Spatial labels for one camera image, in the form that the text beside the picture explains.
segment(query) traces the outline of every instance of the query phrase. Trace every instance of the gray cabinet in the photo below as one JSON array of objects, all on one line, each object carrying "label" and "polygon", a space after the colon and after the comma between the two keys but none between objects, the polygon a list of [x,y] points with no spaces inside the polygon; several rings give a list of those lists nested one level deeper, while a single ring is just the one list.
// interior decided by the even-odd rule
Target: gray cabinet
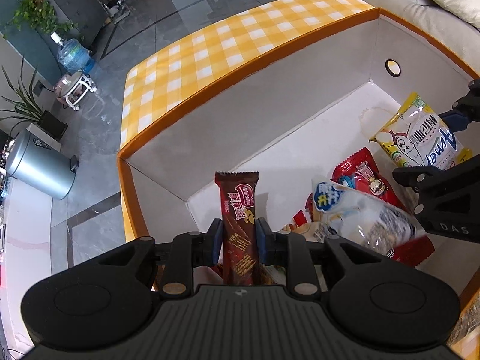
[{"label": "gray cabinet", "polygon": [[77,25],[72,36],[83,38],[83,46],[89,47],[105,23],[108,14],[99,0],[48,0],[55,9],[58,20],[64,23],[70,20]]}]

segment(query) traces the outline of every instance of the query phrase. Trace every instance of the silver trash can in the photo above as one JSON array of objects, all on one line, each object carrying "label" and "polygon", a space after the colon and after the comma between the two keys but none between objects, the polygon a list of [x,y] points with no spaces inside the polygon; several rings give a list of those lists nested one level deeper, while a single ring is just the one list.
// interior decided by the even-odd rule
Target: silver trash can
[{"label": "silver trash can", "polygon": [[8,155],[6,171],[56,199],[63,199],[75,180],[78,161],[71,159],[37,138],[28,130],[21,131]]}]

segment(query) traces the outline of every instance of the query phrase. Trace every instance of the white bottle cap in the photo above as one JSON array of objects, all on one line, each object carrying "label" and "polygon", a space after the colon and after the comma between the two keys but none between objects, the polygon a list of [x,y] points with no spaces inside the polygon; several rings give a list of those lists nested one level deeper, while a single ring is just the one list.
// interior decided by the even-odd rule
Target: white bottle cap
[{"label": "white bottle cap", "polygon": [[62,38],[56,32],[52,33],[52,35],[50,35],[50,38],[52,38],[56,44],[62,43]]}]

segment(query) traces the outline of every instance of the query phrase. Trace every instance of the black plant pot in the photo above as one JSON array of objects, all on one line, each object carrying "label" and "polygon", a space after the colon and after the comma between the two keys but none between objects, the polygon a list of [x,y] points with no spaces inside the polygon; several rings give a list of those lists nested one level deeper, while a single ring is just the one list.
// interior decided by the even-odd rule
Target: black plant pot
[{"label": "black plant pot", "polygon": [[38,125],[56,140],[60,140],[63,137],[68,127],[68,124],[59,121],[49,111],[43,113]]}]

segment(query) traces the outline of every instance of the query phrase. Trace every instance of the gray marble floor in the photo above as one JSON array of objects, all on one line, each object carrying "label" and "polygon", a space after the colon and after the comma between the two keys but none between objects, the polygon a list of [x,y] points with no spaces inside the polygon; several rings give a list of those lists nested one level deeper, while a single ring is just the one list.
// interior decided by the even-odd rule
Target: gray marble floor
[{"label": "gray marble floor", "polygon": [[[128,0],[131,14],[102,30],[96,42],[97,66],[91,73],[97,93],[84,98],[80,111],[63,109],[59,103],[52,110],[69,124],[62,152],[80,160],[68,197],[54,201],[52,208],[53,273],[125,241],[121,207],[102,202],[111,203],[109,197],[119,192],[116,158],[127,72],[196,30],[270,1]],[[75,218],[85,220],[73,223]]]}]

